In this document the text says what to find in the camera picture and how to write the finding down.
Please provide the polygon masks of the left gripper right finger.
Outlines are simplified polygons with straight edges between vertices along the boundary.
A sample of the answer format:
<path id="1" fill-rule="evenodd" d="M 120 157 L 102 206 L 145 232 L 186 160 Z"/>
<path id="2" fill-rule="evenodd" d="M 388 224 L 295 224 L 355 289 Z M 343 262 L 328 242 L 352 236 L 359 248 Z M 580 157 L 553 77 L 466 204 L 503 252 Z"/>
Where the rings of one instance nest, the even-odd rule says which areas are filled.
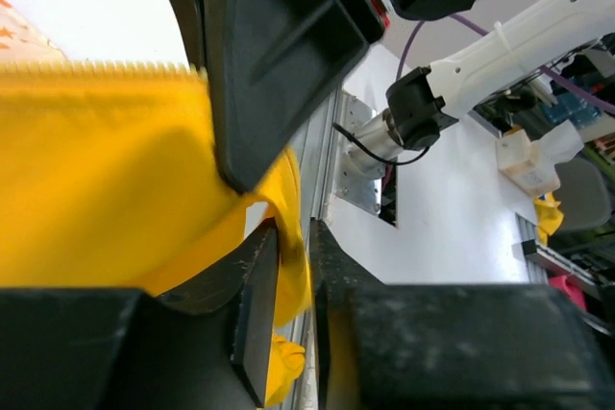
<path id="1" fill-rule="evenodd" d="M 351 293 L 382 282 L 342 250 L 327 223 L 311 219 L 317 398 L 320 408 L 359 408 L 357 336 Z"/>

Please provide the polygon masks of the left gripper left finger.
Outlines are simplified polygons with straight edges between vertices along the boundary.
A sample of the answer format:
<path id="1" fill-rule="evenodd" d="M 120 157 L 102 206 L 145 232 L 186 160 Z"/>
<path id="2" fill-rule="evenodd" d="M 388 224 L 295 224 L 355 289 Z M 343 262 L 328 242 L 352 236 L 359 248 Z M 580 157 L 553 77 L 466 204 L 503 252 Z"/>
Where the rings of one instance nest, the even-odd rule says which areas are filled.
<path id="1" fill-rule="evenodd" d="M 267 219 L 235 250 L 160 295 L 181 316 L 158 408 L 264 405 L 278 266 L 278 230 Z"/>

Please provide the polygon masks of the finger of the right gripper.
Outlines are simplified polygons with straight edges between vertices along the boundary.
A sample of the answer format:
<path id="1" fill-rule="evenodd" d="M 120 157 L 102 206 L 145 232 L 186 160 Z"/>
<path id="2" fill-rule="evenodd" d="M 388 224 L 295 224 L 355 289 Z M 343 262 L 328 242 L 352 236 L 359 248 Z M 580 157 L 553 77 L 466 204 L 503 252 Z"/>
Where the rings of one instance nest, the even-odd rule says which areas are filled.
<path id="1" fill-rule="evenodd" d="M 249 192 L 384 27 L 371 0 L 204 0 L 215 148 Z"/>

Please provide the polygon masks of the yellow hooded jacket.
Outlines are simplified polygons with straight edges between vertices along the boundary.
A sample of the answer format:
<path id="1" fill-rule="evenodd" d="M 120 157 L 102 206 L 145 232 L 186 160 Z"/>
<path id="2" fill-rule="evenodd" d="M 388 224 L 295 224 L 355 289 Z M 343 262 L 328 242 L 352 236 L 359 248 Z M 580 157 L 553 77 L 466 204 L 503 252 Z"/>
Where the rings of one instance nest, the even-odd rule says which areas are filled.
<path id="1" fill-rule="evenodd" d="M 284 151 L 257 189 L 217 175 L 204 75 L 76 62 L 1 6 L 1 281 L 159 295 L 244 237 L 264 203 L 282 229 L 275 326 L 310 304 L 300 174 Z"/>

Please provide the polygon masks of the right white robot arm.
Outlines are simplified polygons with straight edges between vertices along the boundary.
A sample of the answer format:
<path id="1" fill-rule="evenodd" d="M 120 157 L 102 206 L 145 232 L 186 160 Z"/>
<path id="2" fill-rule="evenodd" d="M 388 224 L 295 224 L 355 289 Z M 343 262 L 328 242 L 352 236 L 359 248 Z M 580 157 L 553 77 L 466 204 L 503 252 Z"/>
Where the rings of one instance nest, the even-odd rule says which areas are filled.
<path id="1" fill-rule="evenodd" d="M 390 0 L 397 15 L 435 20 L 476 0 Z M 380 0 L 202 0 L 221 174 L 254 190 L 286 143 L 385 31 Z M 607 34 L 614 0 L 539 0 L 477 42 L 431 62 L 387 94 L 405 149 L 440 131 L 507 84 Z"/>

